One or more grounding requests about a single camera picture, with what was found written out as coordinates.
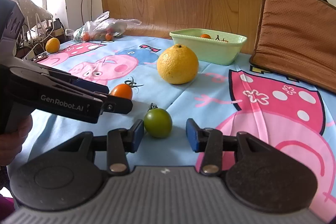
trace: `plastic bag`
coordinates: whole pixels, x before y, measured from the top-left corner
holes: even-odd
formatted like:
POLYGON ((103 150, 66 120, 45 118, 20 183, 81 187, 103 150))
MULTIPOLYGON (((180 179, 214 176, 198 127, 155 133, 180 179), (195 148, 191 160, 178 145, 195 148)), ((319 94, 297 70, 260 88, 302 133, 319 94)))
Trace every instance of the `plastic bag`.
POLYGON ((87 21, 76 31, 66 29, 66 35, 73 35, 75 41, 111 41, 113 37, 122 35, 127 26, 140 25, 137 19, 108 18, 110 12, 101 14, 95 21, 87 21))

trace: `brown cushion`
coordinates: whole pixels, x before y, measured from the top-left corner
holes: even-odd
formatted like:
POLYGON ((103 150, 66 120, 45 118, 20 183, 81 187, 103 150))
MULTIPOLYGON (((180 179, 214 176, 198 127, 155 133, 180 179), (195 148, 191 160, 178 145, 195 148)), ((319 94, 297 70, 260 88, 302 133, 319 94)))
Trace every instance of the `brown cushion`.
POLYGON ((250 62, 336 93, 336 8, 322 0, 262 0, 250 62))

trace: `hand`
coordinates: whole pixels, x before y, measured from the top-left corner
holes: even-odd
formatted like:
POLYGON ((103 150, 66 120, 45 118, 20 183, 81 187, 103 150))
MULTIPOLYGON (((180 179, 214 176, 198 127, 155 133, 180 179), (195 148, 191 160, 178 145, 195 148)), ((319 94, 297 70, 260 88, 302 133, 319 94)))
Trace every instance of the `hand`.
POLYGON ((0 135, 0 166, 9 165, 22 150, 28 133, 33 127, 33 118, 29 115, 21 121, 17 131, 0 135))

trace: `green bowl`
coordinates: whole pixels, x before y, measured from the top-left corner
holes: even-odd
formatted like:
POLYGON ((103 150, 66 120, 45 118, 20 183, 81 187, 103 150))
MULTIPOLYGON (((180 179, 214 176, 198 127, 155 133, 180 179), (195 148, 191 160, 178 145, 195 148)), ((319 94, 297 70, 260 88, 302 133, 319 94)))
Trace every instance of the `green bowl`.
POLYGON ((247 37, 242 35, 206 29, 185 29, 170 32, 169 35, 175 44, 190 48, 198 60, 226 66, 235 60, 247 40, 247 37), (205 33, 210 35, 211 39, 200 37, 205 33))

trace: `peppa pig print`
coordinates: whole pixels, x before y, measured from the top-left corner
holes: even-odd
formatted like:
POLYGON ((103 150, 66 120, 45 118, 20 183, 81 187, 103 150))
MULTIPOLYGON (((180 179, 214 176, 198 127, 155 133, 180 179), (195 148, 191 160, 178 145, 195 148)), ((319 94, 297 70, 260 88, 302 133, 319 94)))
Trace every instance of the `peppa pig print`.
POLYGON ((132 56, 111 55, 95 63, 82 62, 69 70, 69 73, 84 80, 107 85, 109 80, 129 74, 137 65, 138 60, 132 56))
POLYGON ((74 45, 71 45, 61 50, 60 52, 57 52, 56 54, 49 55, 46 59, 40 61, 39 64, 42 64, 48 67, 53 67, 53 66, 56 66, 64 62, 70 57, 83 54, 86 52, 90 52, 102 46, 105 46, 105 45, 91 43, 91 42, 76 43, 74 45))
MULTIPOLYGON (((208 73, 213 82, 222 83, 226 77, 208 73)), ((196 107, 209 103, 233 104, 237 112, 221 122, 216 129, 234 136, 246 131, 308 166, 318 180, 318 190, 310 208, 329 222, 336 214, 336 199, 332 195, 336 164, 333 152, 323 138, 326 126, 325 109, 316 90, 244 71, 229 71, 231 102, 196 97, 196 107)), ((199 169, 203 155, 196 164, 199 169)), ((234 164, 232 152, 223 152, 223 170, 234 164)))

